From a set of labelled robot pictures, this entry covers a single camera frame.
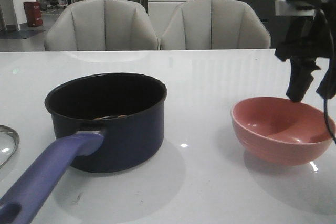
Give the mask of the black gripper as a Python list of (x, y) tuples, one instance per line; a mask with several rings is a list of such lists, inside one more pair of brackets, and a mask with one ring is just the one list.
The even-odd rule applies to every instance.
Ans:
[(275, 0), (277, 16), (290, 17), (286, 36), (275, 55), (290, 59), (291, 75), (287, 97), (301, 102), (309, 89), (312, 72), (321, 68), (316, 58), (329, 58), (328, 70), (317, 89), (323, 99), (335, 96), (335, 0)]

